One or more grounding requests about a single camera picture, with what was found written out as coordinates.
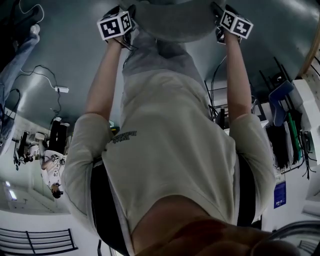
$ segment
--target white t-shirt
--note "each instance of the white t-shirt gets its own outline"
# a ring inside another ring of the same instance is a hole
[[[59,157],[55,162],[50,162],[45,170],[41,169],[43,182],[51,188],[53,184],[61,185],[61,175],[65,166],[60,164],[60,160],[64,157],[63,154],[52,150],[46,150],[44,153],[44,162],[48,161],[53,155]]]
[[[257,116],[236,119],[227,135],[210,120],[202,86],[172,71],[133,75],[124,88],[117,136],[97,114],[85,114],[75,124],[62,184],[77,219],[95,230],[90,177],[93,160],[101,155],[130,232],[157,200],[170,195],[187,197],[210,216],[236,224],[236,152],[250,165],[256,215],[262,213],[275,175]]]

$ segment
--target blue jeans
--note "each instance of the blue jeans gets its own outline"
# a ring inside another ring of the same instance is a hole
[[[10,91],[20,69],[24,66],[30,53],[39,40],[39,35],[30,32],[29,37],[25,39],[23,44],[16,51],[13,60],[8,63],[0,73],[0,105],[2,105],[3,110],[5,110],[6,100],[9,97]]]
[[[4,148],[6,148],[6,142],[8,142],[11,133],[13,133],[12,129],[15,124],[13,118],[4,115],[6,100],[9,97],[20,69],[25,64],[39,40],[39,35],[30,32],[29,37],[25,39],[16,51],[13,60],[10,61],[0,73],[0,107],[3,109],[3,112],[0,109],[0,155],[5,153]]]
[[[183,44],[156,41],[152,35],[139,29],[139,34],[133,40],[132,45],[137,49],[129,52],[129,58],[122,70],[124,81],[138,73],[168,70],[193,78],[207,92],[194,60],[187,53]]]

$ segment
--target ceiling light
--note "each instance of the ceiling light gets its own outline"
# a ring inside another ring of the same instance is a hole
[[[15,192],[13,192],[13,190],[10,189],[9,193],[10,193],[12,200],[17,200],[16,194],[15,194]]]

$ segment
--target forearm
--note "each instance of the forearm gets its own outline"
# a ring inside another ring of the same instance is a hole
[[[230,123],[251,112],[251,89],[238,37],[225,33],[227,102]]]
[[[42,170],[47,169],[48,164],[49,164],[50,162],[52,162],[52,157],[51,157],[49,160],[45,161],[45,162],[41,165],[41,169],[42,169]]]
[[[86,114],[95,113],[109,120],[121,49],[122,46],[118,42],[109,41],[87,97]]]

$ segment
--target blue sign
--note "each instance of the blue sign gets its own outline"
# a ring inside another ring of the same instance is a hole
[[[274,189],[274,209],[283,206],[287,201],[286,182],[281,182]]]

